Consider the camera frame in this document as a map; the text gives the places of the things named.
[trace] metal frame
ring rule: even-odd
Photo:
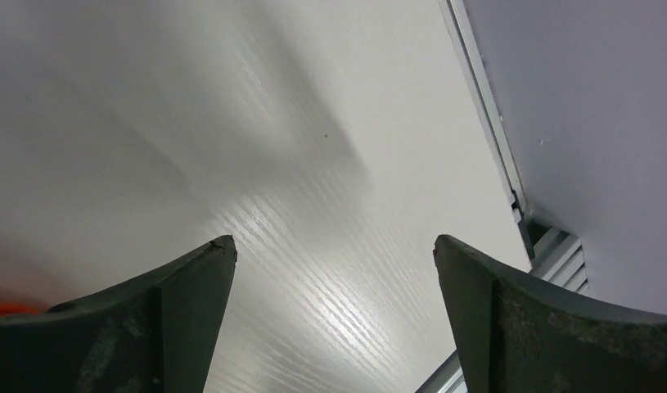
[[[559,287],[590,296],[584,253],[578,237],[550,228],[534,246],[530,274]],[[463,371],[454,351],[416,393],[467,393]]]
[[[490,150],[495,161],[500,163],[500,176],[507,195],[516,195],[516,201],[525,219],[530,219],[531,209],[528,207],[521,184],[521,177],[516,168],[512,151],[509,148],[507,135],[502,127],[502,116],[489,86],[478,44],[475,41],[471,22],[468,20],[463,0],[437,0],[444,16],[444,23],[453,41],[454,49],[463,74],[466,76],[468,89],[473,96],[475,108],[478,110]]]

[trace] white surface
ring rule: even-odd
[[[206,391],[414,391],[431,250],[528,266],[435,0],[0,2],[0,296],[234,233]]]

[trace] gray wall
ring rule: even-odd
[[[667,313],[667,1],[466,0],[536,217],[595,297]]]

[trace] black plastic part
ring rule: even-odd
[[[0,392],[202,392],[236,262],[219,237],[45,314],[1,317]]]
[[[470,393],[667,392],[667,316],[567,291],[446,235],[435,264]]]

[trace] red object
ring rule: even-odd
[[[11,303],[0,303],[0,317],[10,314],[39,314],[41,311],[27,305],[15,305]]]

